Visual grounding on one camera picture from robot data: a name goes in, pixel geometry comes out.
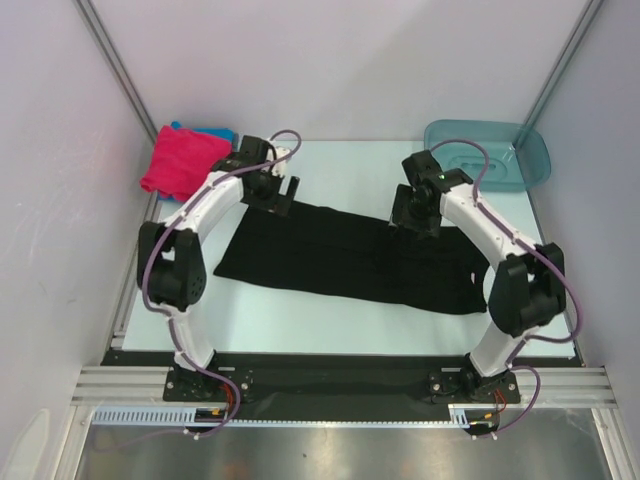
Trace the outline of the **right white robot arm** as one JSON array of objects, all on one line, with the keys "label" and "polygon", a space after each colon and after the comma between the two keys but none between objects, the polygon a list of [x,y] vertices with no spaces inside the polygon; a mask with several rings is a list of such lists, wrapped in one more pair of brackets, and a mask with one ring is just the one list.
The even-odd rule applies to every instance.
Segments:
[{"label": "right white robot arm", "polygon": [[491,322],[460,373],[463,393],[484,401],[524,343],[564,312],[563,251],[516,232],[484,201],[476,180],[459,168],[442,170],[431,151],[410,155],[402,168],[407,182],[396,189],[392,225],[434,236],[448,220],[494,271],[487,302]]}]

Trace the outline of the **black t shirt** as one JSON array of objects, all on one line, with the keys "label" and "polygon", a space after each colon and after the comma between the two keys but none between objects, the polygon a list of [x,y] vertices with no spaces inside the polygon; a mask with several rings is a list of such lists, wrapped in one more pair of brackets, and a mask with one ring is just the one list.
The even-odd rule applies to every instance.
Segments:
[{"label": "black t shirt", "polygon": [[484,313],[489,263],[456,227],[422,237],[387,221],[295,202],[285,217],[248,209],[214,273],[253,285]]}]

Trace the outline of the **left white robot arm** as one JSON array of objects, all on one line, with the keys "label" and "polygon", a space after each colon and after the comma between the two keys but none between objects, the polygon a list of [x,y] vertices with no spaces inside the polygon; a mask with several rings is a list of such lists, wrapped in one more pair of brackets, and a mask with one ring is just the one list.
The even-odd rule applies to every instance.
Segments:
[{"label": "left white robot arm", "polygon": [[215,348],[193,313],[207,285],[202,246],[238,204],[284,216],[297,193],[291,177],[280,191],[287,164],[302,146],[300,134],[280,130],[270,138],[246,135],[238,150],[217,162],[196,192],[173,214],[146,221],[138,232],[137,284],[147,310],[162,315],[174,345],[174,362],[190,370],[186,387],[197,398],[214,397],[222,376],[209,368]]}]

